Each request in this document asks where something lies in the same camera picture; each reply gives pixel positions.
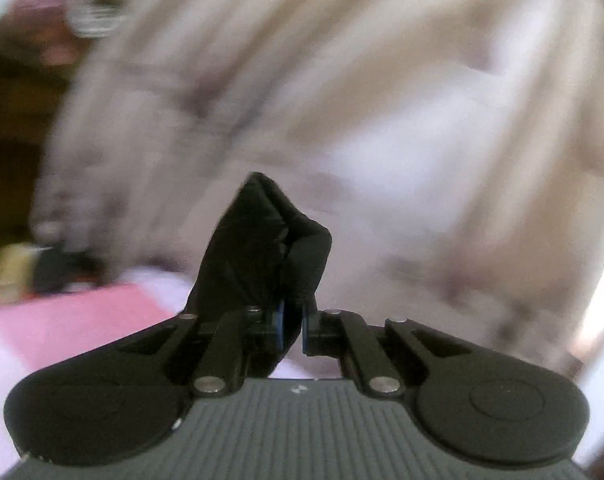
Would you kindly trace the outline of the black jacket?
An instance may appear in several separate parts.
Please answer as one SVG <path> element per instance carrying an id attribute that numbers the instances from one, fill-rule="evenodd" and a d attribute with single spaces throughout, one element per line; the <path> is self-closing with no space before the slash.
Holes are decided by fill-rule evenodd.
<path id="1" fill-rule="evenodd" d="M 275 348 L 259 349 L 250 364 L 251 374 L 266 377 L 300 335 L 304 310 L 316 307 L 331 245 L 327 228 L 252 172 L 216 226 L 185 310 L 203 322 L 249 307 L 276 315 Z"/>

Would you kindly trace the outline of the pink purple checked bed blanket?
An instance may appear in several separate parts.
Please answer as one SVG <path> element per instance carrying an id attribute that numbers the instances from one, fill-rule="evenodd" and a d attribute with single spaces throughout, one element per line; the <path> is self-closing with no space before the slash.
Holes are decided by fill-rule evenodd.
<path id="1" fill-rule="evenodd" d="M 140 266 L 102 287 L 0 296 L 0 477 L 18 461 L 3 421 L 13 386 L 35 370 L 171 318 L 183 310 L 192 285 L 183 274 Z"/>

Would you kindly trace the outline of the beige tulip print curtain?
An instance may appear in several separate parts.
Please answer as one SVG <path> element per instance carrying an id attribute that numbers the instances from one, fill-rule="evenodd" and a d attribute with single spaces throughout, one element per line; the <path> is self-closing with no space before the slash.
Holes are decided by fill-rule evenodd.
<path id="1" fill-rule="evenodd" d="M 564 370 L 604 265 L 604 0 L 131 0 L 32 232 L 195 275 L 252 171 L 331 231 L 323 308 Z"/>

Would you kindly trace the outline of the dark wooden cabinet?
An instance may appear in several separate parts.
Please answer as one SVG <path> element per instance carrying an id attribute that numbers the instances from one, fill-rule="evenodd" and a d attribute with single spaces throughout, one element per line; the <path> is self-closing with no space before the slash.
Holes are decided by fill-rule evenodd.
<path id="1" fill-rule="evenodd" d="M 0 252 L 29 243 L 29 214 L 46 137 L 64 94 L 67 70 L 0 50 Z M 0 292 L 0 304 L 16 296 Z"/>

